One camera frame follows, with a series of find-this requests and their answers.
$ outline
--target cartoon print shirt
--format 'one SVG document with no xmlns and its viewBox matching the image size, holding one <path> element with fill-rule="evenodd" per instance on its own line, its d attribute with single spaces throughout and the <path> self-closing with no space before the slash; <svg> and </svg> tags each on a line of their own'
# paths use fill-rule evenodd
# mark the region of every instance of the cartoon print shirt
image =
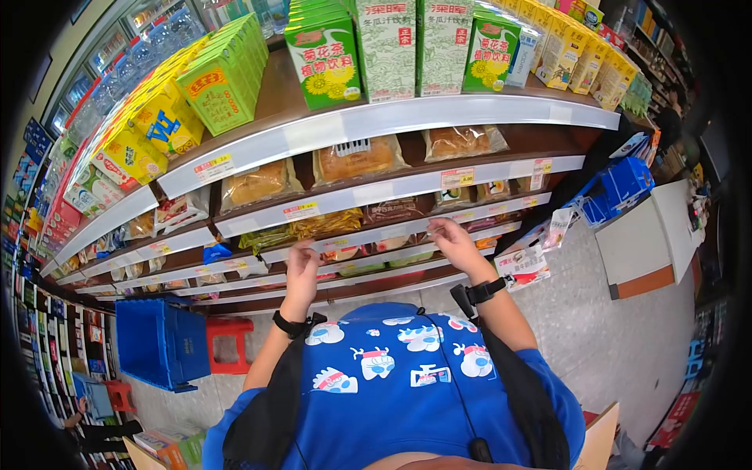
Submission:
<svg viewBox="0 0 752 470">
<path fill-rule="evenodd" d="M 364 468 L 402 452 L 469 458 L 468 443 L 474 436 L 453 382 L 494 462 L 529 466 L 529 451 L 481 332 L 462 317 L 430 314 L 434 325 L 416 311 L 409 304 L 371 304 L 311 330 L 303 353 L 296 431 L 308 468 Z M 577 399 L 538 350 L 517 355 L 551 397 L 573 465 L 585 439 Z M 221 470 L 227 430 L 260 390 L 242 393 L 209 429 L 204 470 Z M 283 468 L 302 468 L 294 445 Z"/>
</svg>

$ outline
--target packaged bread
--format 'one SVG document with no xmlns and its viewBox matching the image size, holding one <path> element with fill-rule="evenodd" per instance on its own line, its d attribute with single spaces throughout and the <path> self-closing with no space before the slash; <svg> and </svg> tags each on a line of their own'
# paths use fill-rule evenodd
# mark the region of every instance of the packaged bread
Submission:
<svg viewBox="0 0 752 470">
<path fill-rule="evenodd" d="M 407 167 L 394 134 L 314 150 L 316 186 Z"/>
<path fill-rule="evenodd" d="M 493 124 L 428 129 L 423 131 L 423 140 L 428 163 L 509 149 L 501 131 Z"/>
<path fill-rule="evenodd" d="M 222 180 L 222 214 L 280 194 L 302 191 L 291 158 L 228 176 Z"/>
<path fill-rule="evenodd" d="M 329 233 L 354 232 L 360 229 L 360 217 L 363 217 L 360 208 L 352 208 L 297 220 L 290 227 L 299 240 L 305 240 Z"/>
<path fill-rule="evenodd" d="M 500 201 L 511 195 L 509 181 L 491 181 L 475 185 L 478 190 L 478 202 Z"/>
<path fill-rule="evenodd" d="M 418 205 L 418 198 L 394 199 L 365 206 L 363 211 L 363 225 L 372 223 L 394 222 L 412 218 L 424 217 L 425 214 Z"/>
</svg>

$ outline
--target winter melon drink carton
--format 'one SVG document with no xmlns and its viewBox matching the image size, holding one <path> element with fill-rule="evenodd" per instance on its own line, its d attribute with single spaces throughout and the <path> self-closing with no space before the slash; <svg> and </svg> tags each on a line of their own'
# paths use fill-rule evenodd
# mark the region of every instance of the winter melon drink carton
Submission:
<svg viewBox="0 0 752 470">
<path fill-rule="evenodd" d="M 465 77 L 473 0 L 417 0 L 418 96 L 458 95 Z"/>
<path fill-rule="evenodd" d="M 521 30 L 501 14 L 476 5 L 462 91 L 502 91 Z"/>
<path fill-rule="evenodd" d="M 353 22 L 345 9 L 291 21 L 284 31 L 308 109 L 360 98 Z"/>
<path fill-rule="evenodd" d="M 356 0 L 353 14 L 368 102 L 415 96 L 415 0 Z"/>
<path fill-rule="evenodd" d="M 581 23 L 565 15 L 553 18 L 541 66 L 535 76 L 549 88 L 566 89 L 585 45 L 586 32 Z"/>
</svg>

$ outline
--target snack bag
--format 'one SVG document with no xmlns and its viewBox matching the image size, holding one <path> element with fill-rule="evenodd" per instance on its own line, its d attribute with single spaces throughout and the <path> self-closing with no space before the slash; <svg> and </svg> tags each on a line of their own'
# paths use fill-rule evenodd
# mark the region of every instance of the snack bag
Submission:
<svg viewBox="0 0 752 470">
<path fill-rule="evenodd" d="M 423 139 L 426 141 L 426 162 L 440 162 L 509 149 L 504 136 L 493 124 L 425 130 Z"/>
<path fill-rule="evenodd" d="M 315 186 L 408 167 L 394 134 L 314 150 Z"/>
<path fill-rule="evenodd" d="M 278 160 L 223 179 L 220 212 L 226 214 L 263 199 L 302 190 L 293 159 Z"/>
</svg>

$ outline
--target tiled floor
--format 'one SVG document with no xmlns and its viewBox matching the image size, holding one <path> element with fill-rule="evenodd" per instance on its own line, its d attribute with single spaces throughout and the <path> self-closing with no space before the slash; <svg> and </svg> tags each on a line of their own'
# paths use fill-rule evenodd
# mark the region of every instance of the tiled floor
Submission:
<svg viewBox="0 0 752 470">
<path fill-rule="evenodd" d="M 561 250 L 548 253 L 552 276 L 513 294 L 538 338 L 551 369 L 583 408 L 600 412 L 620 403 L 620 421 L 642 443 L 650 436 L 684 382 L 687 346 L 693 331 L 692 276 L 678 286 L 611 301 L 593 233 L 577 223 Z M 383 298 L 422 305 L 427 311 L 455 311 L 449 286 Z M 318 308 L 330 320 L 359 304 Z M 248 335 L 253 358 L 271 328 L 271 315 L 252 317 Z M 240 393 L 242 376 L 212 375 L 193 381 L 198 391 L 168 393 L 123 377 L 133 387 L 138 414 L 147 428 L 179 420 L 209 427 Z"/>
</svg>

